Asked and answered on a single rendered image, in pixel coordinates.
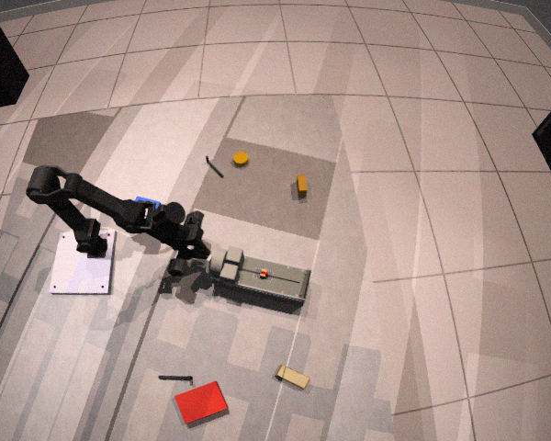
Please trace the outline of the short yellow cylinder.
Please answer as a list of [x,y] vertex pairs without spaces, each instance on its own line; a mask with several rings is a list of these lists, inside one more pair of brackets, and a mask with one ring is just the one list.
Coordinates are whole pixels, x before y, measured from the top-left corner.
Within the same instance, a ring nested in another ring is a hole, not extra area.
[[235,153],[233,156],[234,163],[239,166],[245,166],[248,163],[248,154],[245,152]]

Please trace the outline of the red flat rectangular block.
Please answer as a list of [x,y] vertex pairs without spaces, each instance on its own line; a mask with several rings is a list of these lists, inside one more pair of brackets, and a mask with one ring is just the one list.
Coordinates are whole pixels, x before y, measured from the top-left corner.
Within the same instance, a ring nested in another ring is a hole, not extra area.
[[228,408],[217,381],[174,396],[185,424]]

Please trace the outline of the blue c-clamp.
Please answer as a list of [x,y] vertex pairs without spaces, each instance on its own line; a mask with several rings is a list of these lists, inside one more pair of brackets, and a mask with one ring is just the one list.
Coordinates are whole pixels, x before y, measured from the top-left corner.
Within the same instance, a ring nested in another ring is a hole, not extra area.
[[141,197],[136,197],[135,198],[135,201],[150,201],[150,202],[155,202],[156,203],[156,206],[155,208],[158,209],[160,208],[160,206],[162,206],[162,203],[160,201],[156,201],[156,200],[153,200],[153,199],[149,199],[149,198],[141,198]]

